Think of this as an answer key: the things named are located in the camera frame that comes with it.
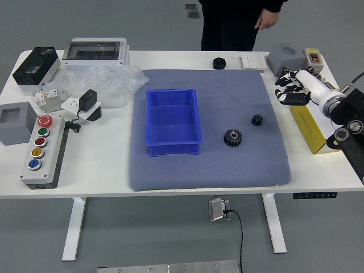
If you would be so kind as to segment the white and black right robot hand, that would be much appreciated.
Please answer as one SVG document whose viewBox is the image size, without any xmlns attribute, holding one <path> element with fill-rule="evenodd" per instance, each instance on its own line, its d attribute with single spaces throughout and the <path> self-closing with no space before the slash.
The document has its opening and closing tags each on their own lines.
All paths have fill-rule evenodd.
<svg viewBox="0 0 364 273">
<path fill-rule="evenodd" d="M 275 85 L 285 87 L 275 91 L 276 98 L 283 105 L 304 106 L 312 101 L 324 109 L 345 98 L 343 93 L 330 90 L 306 69 L 292 71 L 284 67 Z"/>
</svg>

